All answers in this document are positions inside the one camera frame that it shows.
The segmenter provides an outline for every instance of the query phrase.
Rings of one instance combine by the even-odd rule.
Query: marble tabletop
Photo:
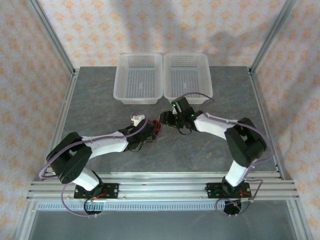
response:
[[[248,117],[264,131],[252,84],[246,67],[211,66],[213,98],[206,107],[211,115],[241,119]],[[146,111],[150,119],[171,111],[162,97],[153,105],[125,105],[113,97],[116,67],[81,67],[65,121],[63,136],[78,132],[80,136],[111,134],[131,124],[130,116]],[[193,105],[203,110],[210,101]],[[87,163],[96,172],[226,172],[233,159],[227,142],[203,132],[181,135],[177,129],[163,125],[156,143],[148,143],[139,152],[113,152],[95,157]],[[255,171],[275,171],[267,162]]]

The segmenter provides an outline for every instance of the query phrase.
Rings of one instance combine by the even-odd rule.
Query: metal extrusion bar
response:
[[[25,1],[28,2],[30,8],[34,12],[34,15],[37,17],[40,24],[42,25],[44,32],[48,36],[54,49],[56,50],[57,54],[61,58],[63,65],[69,71],[70,74],[73,74],[75,72],[75,68],[71,63],[64,47],[62,46],[57,34],[55,33],[52,25],[50,24],[49,19],[46,16],[45,11],[41,7],[40,3],[38,2],[38,0],[25,0]]]
[[[301,201],[287,200],[286,203],[297,239],[312,240],[313,236]]]
[[[96,211],[212,211],[216,210],[215,201],[199,202],[199,201],[156,201],[156,202],[125,202],[125,201],[106,201],[91,202],[88,204],[87,210]],[[68,208],[75,211],[82,211],[83,202],[65,201]],[[224,201],[217,204],[218,210],[225,208]],[[40,201],[37,211],[65,211],[65,207],[57,201]]]
[[[267,121],[266,111],[263,108],[262,103],[261,103],[262,96],[261,96],[261,93],[258,91],[257,84],[256,84],[257,81],[255,81],[255,79],[257,79],[257,75],[255,73],[253,73],[253,74],[249,74],[249,77],[250,77],[250,81],[251,81],[251,84],[252,84],[252,87],[253,87],[255,98],[256,98],[256,101],[257,101],[257,104],[258,104],[258,107],[259,107],[259,110],[260,110],[260,114],[261,114],[261,118],[262,118],[262,121],[263,121],[263,125],[264,125],[264,128],[265,128],[266,135],[271,140],[273,146],[275,146],[275,139],[272,137],[272,134],[270,132],[270,126],[269,126],[269,123]],[[279,171],[279,174],[280,174],[281,178],[282,179],[286,179],[285,169],[283,167],[284,164],[283,164],[283,161],[280,158],[279,153],[278,153],[278,151],[276,149],[275,149],[275,156],[273,157],[273,159],[275,160],[276,167],[277,167],[277,170]]]
[[[67,87],[66,93],[64,95],[63,103],[60,110],[59,120],[53,135],[50,150],[48,152],[51,152],[51,150],[54,149],[61,140],[65,122],[68,115],[69,106],[75,90],[76,82],[77,82],[77,76],[73,74],[69,82],[69,85]]]
[[[36,209],[38,208],[38,202],[36,201],[26,201],[24,208],[18,222],[17,228],[15,230],[13,239],[14,240],[24,240],[28,239],[34,219],[36,216]]]
[[[257,71],[260,63],[262,62],[263,58],[266,56],[268,49],[272,45],[273,41],[277,37],[281,27],[285,23],[286,19],[288,18],[289,14],[291,13],[295,3],[297,0],[286,0],[279,16],[277,17],[275,23],[273,24],[270,32],[268,33],[264,43],[261,46],[257,56],[255,57],[252,66],[250,67],[250,72],[254,73]]]
[[[203,201],[209,202],[205,190],[208,182],[221,182],[225,173],[102,173],[104,183],[119,183],[118,199],[109,199],[116,202],[152,202],[152,201]],[[281,180],[277,174],[251,173],[249,179],[251,192],[258,187],[258,179],[263,184],[257,194],[256,200],[297,200],[299,195],[292,180]],[[33,181],[27,198],[35,201],[56,201],[60,199],[63,185],[58,179]],[[73,198],[74,185],[65,190],[68,201],[78,201]]]

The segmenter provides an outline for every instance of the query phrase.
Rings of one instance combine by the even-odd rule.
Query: white plastic basket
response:
[[[124,53],[116,67],[113,96],[124,104],[155,104],[163,96],[159,53]]]
[[[213,89],[208,58],[202,53],[168,53],[163,60],[163,95],[171,103],[183,94],[197,92],[212,98]],[[199,94],[185,96],[190,104],[202,104]]]

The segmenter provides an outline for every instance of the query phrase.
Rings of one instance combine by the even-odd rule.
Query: patterned backdrop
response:
[[[320,239],[320,2],[298,1],[258,70],[264,107]]]
[[[40,0],[76,68],[121,53],[205,53],[250,66],[285,0]]]
[[[9,240],[70,76],[26,0],[1,0],[0,16],[0,239]]]

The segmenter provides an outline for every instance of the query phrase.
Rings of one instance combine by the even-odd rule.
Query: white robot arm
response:
[[[178,129],[187,128],[196,132],[205,132],[227,141],[233,162],[222,179],[222,188],[229,194],[244,181],[251,163],[258,159],[267,149],[267,144],[256,132],[235,123],[255,127],[248,118],[229,120],[212,116],[202,111],[195,112],[185,97],[172,102],[173,111],[160,115],[160,123]]]
[[[86,191],[99,188],[102,183],[98,175],[85,168],[88,160],[113,152],[124,152],[139,148],[145,141],[152,141],[157,136],[156,125],[144,115],[133,116],[133,124],[112,134],[101,136],[80,136],[69,133],[47,156],[49,161],[59,151],[73,143],[81,143],[63,152],[50,164],[52,170],[63,184],[75,183]]]

